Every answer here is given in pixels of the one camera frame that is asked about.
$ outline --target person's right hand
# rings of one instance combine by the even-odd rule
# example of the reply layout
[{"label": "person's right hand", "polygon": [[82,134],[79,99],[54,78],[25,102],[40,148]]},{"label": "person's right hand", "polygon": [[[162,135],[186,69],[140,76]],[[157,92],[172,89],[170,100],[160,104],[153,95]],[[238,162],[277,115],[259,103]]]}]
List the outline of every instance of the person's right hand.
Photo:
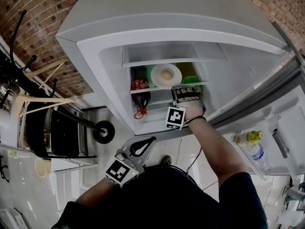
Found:
[{"label": "person's right hand", "polygon": [[[180,93],[186,93],[186,92],[193,92],[191,87],[187,87],[187,88],[180,88],[177,89],[177,94]],[[199,100],[200,97],[186,97],[186,98],[180,98],[178,99],[178,101],[180,103],[183,102],[188,102],[188,101],[193,101],[193,100]],[[204,111],[203,111],[203,107],[202,106],[190,106],[186,108],[185,111],[185,121],[195,117],[195,116],[203,116],[204,115]]]}]

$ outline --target black t-shirt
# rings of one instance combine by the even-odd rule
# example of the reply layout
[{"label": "black t-shirt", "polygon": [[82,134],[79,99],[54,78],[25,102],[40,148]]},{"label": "black t-shirt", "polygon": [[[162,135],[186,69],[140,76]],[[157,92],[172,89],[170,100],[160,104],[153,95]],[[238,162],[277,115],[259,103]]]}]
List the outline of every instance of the black t-shirt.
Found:
[{"label": "black t-shirt", "polygon": [[228,178],[219,203],[173,167],[147,167],[98,209],[69,202],[56,228],[201,227],[267,229],[266,215],[248,173]]}]

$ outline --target egg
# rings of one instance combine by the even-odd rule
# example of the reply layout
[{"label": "egg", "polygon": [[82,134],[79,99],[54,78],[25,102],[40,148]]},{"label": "egg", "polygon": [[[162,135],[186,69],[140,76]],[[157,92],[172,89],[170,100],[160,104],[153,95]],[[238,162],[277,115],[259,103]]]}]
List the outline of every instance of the egg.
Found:
[{"label": "egg", "polygon": [[165,80],[171,80],[173,78],[173,74],[168,71],[168,70],[163,70],[161,71],[161,76],[165,79]]}]

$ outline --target white appliance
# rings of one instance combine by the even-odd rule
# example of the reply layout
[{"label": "white appliance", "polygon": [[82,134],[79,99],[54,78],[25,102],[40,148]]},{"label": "white appliance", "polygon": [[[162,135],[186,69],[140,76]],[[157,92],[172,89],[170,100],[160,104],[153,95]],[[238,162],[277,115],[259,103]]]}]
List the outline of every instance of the white appliance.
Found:
[{"label": "white appliance", "polygon": [[269,80],[292,45],[249,0],[79,0],[57,40],[95,93],[134,135],[158,140],[190,134],[165,126],[170,90],[149,89],[148,115],[134,119],[130,68],[193,62],[204,86],[205,117],[226,138],[247,129],[263,130],[270,152],[268,171],[239,148],[249,167],[264,174],[288,174],[269,131],[274,119],[304,173],[304,80],[292,59]]}]

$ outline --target black sleeve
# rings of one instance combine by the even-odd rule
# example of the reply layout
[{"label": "black sleeve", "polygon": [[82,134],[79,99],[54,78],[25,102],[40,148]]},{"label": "black sleeve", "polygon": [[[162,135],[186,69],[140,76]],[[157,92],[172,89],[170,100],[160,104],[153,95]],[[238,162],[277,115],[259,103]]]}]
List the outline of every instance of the black sleeve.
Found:
[{"label": "black sleeve", "polygon": [[95,228],[97,216],[97,209],[89,208],[74,202],[68,202],[61,218],[52,229]]},{"label": "black sleeve", "polygon": [[225,180],[219,189],[219,203],[232,228],[268,229],[266,214],[248,173]]}]

